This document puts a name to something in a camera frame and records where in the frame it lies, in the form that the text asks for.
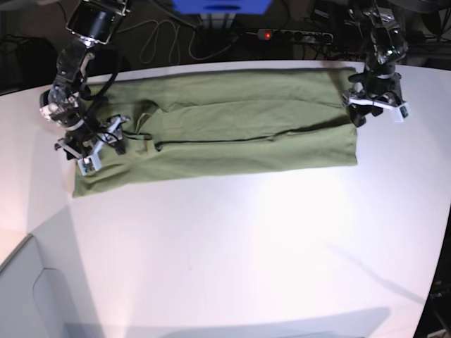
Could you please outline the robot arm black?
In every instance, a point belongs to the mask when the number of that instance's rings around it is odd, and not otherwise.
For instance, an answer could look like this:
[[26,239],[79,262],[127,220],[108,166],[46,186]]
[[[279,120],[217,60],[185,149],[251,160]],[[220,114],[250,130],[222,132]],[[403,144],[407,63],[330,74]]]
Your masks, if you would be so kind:
[[388,111],[402,122],[409,115],[409,105],[395,66],[408,47],[400,25],[390,9],[379,8],[375,1],[350,1],[349,12],[358,24],[365,52],[363,71],[348,77],[352,86],[342,94],[350,120],[361,127],[368,114],[376,117]]
[[129,1],[81,1],[66,25],[75,38],[59,53],[56,77],[40,96],[42,117],[66,132],[55,143],[55,149],[64,150],[68,160],[75,160],[82,175],[101,170],[99,152],[104,146],[119,155],[125,153],[123,124],[129,119],[114,115],[100,121],[96,117],[108,102],[106,92],[114,83],[122,60],[117,60],[116,69],[96,94],[87,81],[97,47],[111,41],[129,11]]

